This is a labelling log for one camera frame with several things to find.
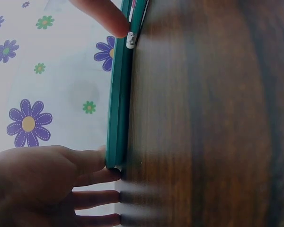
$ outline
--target yellow flower center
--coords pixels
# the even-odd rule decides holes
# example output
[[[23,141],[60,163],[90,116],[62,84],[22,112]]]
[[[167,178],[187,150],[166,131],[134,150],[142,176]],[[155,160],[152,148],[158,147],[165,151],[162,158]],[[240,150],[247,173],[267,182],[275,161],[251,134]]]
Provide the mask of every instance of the yellow flower center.
[[[35,120],[32,117],[26,117],[22,121],[22,128],[26,132],[30,132],[35,128]]]
[[[115,50],[111,49],[110,52],[109,52],[109,56],[111,56],[111,58],[113,58],[114,57],[114,53],[115,53]]]

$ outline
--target finger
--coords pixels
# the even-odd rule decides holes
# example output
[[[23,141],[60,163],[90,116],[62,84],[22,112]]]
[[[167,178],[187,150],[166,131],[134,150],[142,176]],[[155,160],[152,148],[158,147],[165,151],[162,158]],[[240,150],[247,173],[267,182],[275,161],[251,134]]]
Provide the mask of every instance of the finger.
[[[71,0],[81,11],[92,16],[116,37],[124,37],[129,23],[123,13],[110,0]]]
[[[105,216],[77,216],[76,221],[80,227],[112,227],[121,224],[120,215]]]
[[[78,176],[90,174],[105,167],[105,151],[102,150],[76,151],[57,146],[56,151],[76,166]]]
[[[106,168],[91,173],[79,176],[75,187],[84,187],[97,183],[113,182],[121,179],[121,172],[118,169],[108,170]]]
[[[73,192],[72,197],[75,210],[85,210],[120,201],[120,193],[117,191]]]

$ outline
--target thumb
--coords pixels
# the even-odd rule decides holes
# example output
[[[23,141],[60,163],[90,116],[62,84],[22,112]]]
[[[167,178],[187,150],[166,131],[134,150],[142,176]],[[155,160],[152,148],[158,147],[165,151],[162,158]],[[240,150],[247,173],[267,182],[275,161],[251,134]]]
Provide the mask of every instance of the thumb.
[[[98,21],[114,36],[127,35],[129,23],[123,13],[110,0],[70,0],[82,12]]]

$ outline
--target pen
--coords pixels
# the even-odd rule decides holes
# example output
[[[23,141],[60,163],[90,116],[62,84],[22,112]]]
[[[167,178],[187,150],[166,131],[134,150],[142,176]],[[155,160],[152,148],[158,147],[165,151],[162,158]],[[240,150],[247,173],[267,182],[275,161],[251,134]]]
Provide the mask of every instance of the pen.
[[[133,49],[136,45],[137,35],[144,18],[147,3],[147,0],[133,0],[132,2],[129,15],[130,29],[126,39],[126,47],[128,49]]]

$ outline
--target wood grain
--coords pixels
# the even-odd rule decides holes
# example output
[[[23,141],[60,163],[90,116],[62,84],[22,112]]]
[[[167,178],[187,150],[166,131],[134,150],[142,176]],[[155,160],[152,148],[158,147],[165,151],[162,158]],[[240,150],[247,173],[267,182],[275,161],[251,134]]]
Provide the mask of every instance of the wood grain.
[[[152,0],[124,226],[284,227],[284,0]]]

